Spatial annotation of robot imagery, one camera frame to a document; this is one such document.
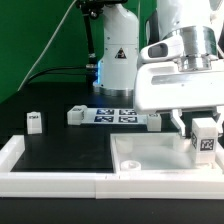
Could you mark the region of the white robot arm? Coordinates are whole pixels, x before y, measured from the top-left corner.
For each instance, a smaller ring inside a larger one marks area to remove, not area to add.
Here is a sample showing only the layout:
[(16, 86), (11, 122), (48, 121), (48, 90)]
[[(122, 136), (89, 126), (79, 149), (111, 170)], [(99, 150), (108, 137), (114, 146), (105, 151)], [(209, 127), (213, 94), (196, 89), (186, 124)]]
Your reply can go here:
[(211, 110), (223, 132), (224, 60), (218, 42), (224, 0), (156, 0), (144, 28), (123, 6), (104, 0), (103, 17), (97, 90), (131, 92), (137, 113), (169, 113), (180, 130), (184, 112)]

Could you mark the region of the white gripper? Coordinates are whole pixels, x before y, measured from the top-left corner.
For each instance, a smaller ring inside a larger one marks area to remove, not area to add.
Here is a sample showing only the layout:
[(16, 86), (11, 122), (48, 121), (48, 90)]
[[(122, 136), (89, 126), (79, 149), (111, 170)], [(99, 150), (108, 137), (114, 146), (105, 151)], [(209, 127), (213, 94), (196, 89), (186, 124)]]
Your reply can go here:
[(174, 63), (142, 66), (136, 76), (133, 106), (138, 114), (168, 113), (186, 137), (182, 111), (217, 110), (217, 129), (223, 134), (224, 63), (213, 63), (211, 70), (179, 72)]

